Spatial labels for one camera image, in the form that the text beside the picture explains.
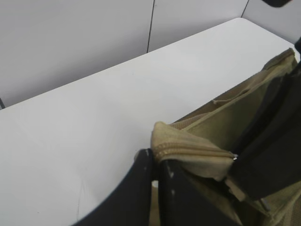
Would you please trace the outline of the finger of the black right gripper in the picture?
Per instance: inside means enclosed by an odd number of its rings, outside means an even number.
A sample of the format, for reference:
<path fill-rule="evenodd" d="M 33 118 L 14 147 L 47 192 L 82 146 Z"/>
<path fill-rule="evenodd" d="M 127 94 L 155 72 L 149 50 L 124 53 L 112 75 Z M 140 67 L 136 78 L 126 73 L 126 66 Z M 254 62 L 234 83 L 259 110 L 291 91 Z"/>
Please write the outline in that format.
<path fill-rule="evenodd" d="M 235 145 L 230 175 L 258 200 L 301 180 L 301 77 L 274 78 Z"/>

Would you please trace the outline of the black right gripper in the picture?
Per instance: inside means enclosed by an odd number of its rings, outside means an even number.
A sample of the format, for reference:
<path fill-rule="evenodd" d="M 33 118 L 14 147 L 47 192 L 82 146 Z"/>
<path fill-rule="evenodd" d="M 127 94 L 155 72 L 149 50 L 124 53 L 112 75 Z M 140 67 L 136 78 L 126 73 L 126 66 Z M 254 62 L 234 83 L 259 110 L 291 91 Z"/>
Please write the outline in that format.
<path fill-rule="evenodd" d="M 271 7 L 283 7 L 284 5 L 289 3 L 291 0 L 262 0 L 262 1 Z"/>

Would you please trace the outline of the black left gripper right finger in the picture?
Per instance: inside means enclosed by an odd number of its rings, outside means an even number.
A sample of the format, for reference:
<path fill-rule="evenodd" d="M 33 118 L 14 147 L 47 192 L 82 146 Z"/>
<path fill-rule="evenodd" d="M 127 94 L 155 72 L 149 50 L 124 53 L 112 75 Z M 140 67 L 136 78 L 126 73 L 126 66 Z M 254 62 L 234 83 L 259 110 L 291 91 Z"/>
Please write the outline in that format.
<path fill-rule="evenodd" d="M 158 203 L 163 226 L 240 226 L 231 199 L 211 179 L 196 177 L 175 160 L 159 165 Z"/>

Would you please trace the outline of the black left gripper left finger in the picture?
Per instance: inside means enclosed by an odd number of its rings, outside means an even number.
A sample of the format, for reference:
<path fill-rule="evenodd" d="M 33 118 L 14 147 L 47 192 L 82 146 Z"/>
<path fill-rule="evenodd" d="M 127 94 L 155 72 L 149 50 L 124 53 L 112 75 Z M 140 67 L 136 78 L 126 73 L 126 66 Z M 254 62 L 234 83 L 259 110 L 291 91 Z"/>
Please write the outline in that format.
<path fill-rule="evenodd" d="M 115 190 L 76 226 L 147 226 L 152 190 L 153 153 L 138 151 L 127 175 Z"/>

